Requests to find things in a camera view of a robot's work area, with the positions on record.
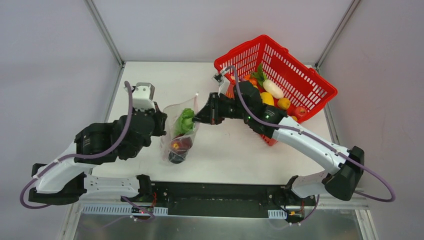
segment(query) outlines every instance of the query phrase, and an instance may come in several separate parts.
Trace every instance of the clear plastic bag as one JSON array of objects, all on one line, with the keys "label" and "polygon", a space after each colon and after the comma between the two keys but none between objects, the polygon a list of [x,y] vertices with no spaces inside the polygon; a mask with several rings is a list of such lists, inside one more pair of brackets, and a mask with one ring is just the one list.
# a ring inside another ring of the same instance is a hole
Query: clear plastic bag
[{"label": "clear plastic bag", "polygon": [[185,102],[169,105],[163,109],[163,112],[166,113],[168,117],[165,122],[166,135],[160,137],[160,152],[162,154],[162,159],[166,162],[173,164],[182,163],[186,160],[189,150],[194,144],[199,124],[195,122],[193,129],[184,135],[178,134],[176,131],[176,124],[177,119],[184,109],[192,109],[194,114],[199,112],[197,96],[198,93]]}]

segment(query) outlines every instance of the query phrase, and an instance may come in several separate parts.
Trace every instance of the leafy green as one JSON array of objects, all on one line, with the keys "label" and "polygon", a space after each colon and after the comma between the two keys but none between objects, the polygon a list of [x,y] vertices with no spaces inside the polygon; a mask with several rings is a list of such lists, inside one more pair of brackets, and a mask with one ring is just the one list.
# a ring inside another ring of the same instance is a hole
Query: leafy green
[{"label": "leafy green", "polygon": [[195,127],[194,117],[195,111],[191,108],[185,108],[175,122],[175,135],[183,135],[192,131]]},{"label": "leafy green", "polygon": [[250,75],[251,75],[252,77],[254,77],[254,78],[257,80],[257,83],[258,83],[261,87],[263,87],[263,86],[262,86],[262,84],[264,83],[264,81],[268,79],[267,75],[266,75],[266,74],[265,74],[265,72],[264,72],[264,69],[263,69],[262,63],[260,63],[260,64],[257,66],[257,71],[256,71],[256,72],[252,72]]}]

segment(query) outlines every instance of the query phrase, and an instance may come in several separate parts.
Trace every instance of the white radish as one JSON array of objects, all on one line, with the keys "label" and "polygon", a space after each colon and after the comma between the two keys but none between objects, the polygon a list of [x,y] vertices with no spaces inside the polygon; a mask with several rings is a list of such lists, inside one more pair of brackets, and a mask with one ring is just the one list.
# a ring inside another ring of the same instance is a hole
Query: white radish
[{"label": "white radish", "polygon": [[263,81],[262,83],[263,89],[270,93],[275,99],[282,99],[284,98],[283,90],[281,90],[280,87],[277,86],[273,81],[267,79]]}]

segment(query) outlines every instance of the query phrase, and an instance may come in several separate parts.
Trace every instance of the white wall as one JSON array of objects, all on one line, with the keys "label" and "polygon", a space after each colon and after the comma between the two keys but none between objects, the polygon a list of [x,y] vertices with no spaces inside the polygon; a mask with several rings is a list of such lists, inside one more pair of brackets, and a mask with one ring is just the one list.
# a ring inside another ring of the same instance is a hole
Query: white wall
[{"label": "white wall", "polygon": [[[394,203],[369,200],[382,240],[422,239],[424,216],[424,1],[364,0],[321,73],[339,90],[331,102],[340,140],[365,150]],[[369,193],[388,197],[365,174]]]},{"label": "white wall", "polygon": [[213,62],[267,34],[315,63],[351,0],[95,0],[125,61]]},{"label": "white wall", "polygon": [[56,239],[67,207],[19,194],[34,163],[104,119],[118,64],[82,0],[2,1],[0,31],[0,239]]}]

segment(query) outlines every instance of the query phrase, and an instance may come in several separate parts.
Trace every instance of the white table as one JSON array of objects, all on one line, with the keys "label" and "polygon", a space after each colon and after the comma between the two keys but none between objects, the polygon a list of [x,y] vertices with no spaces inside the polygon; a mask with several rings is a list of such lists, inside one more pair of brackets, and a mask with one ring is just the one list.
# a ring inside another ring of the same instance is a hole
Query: white table
[{"label": "white table", "polygon": [[[128,94],[124,81],[131,85],[150,82],[155,86],[154,101],[160,109],[184,102],[197,92],[201,109],[210,92],[218,90],[211,80],[213,63],[127,62],[119,83],[109,122],[127,114]],[[323,111],[302,124],[326,140],[331,140]],[[161,159],[158,137],[152,137],[137,157],[104,163],[92,174],[99,177],[149,175],[152,181],[286,184],[294,175],[310,175],[323,168],[294,148],[278,142],[268,146],[242,120],[226,119],[220,125],[200,125],[187,160],[172,164]]]}]

